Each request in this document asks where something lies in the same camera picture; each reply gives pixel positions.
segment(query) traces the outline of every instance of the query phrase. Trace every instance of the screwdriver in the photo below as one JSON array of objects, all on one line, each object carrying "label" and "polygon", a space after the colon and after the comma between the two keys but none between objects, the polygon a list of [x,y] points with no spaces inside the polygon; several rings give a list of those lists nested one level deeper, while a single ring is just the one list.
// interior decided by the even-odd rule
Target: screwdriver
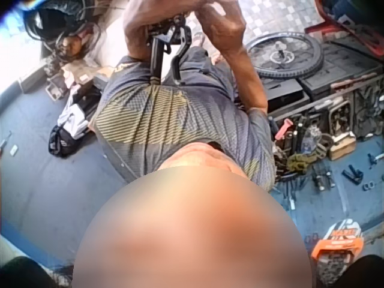
[{"label": "screwdriver", "polygon": [[7,136],[7,138],[5,138],[1,142],[1,144],[0,144],[0,157],[1,157],[2,153],[3,153],[4,147],[6,146],[8,140],[10,139],[11,136],[12,136],[12,132],[10,131],[9,135]]}]

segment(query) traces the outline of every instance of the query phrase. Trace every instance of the black bag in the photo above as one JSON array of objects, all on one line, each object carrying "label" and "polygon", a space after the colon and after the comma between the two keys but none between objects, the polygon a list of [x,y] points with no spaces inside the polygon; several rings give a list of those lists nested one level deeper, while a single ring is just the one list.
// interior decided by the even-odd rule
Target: black bag
[{"label": "black bag", "polygon": [[71,134],[63,129],[64,124],[55,126],[50,133],[48,151],[54,156],[66,158],[77,152],[82,139],[75,140]]}]

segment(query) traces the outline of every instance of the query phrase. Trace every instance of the gray t-shirt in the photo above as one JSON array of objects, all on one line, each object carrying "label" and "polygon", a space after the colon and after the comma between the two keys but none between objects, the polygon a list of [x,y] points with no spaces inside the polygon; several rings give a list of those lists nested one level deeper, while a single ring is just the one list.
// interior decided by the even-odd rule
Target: gray t-shirt
[{"label": "gray t-shirt", "polygon": [[149,64],[124,57],[103,92],[95,126],[103,149],[129,183],[156,171],[189,143],[217,143],[269,191],[275,181],[266,115],[239,110],[209,74],[182,71],[188,85],[149,84]]}]

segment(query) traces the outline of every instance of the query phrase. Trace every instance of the bicycle wheel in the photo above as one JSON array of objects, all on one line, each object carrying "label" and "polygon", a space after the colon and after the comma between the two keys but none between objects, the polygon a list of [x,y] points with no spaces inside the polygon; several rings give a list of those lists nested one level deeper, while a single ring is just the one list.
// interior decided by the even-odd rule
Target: bicycle wheel
[{"label": "bicycle wheel", "polygon": [[260,77],[287,80],[315,74],[324,63],[323,49],[313,37],[298,32],[278,32],[246,45]]}]

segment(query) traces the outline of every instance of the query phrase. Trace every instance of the tiled floor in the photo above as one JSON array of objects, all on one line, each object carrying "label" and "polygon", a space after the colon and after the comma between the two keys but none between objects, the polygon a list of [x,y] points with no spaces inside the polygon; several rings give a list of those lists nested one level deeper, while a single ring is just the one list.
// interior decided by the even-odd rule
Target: tiled floor
[{"label": "tiled floor", "polygon": [[[113,0],[111,6],[124,7],[126,3],[127,0]],[[278,31],[302,32],[304,28],[322,21],[316,11],[314,0],[239,0],[239,3],[247,22],[244,44],[263,34]],[[121,20],[119,20],[121,15],[121,10],[109,10],[105,16],[105,25],[110,28],[107,31],[107,40],[103,44],[98,57],[100,64],[103,66],[115,66],[118,59],[126,53],[125,49],[117,47],[124,45],[121,33],[122,25]],[[188,18],[188,25],[193,34],[202,30],[193,13]],[[215,51],[209,43],[205,48],[210,54]]]}]

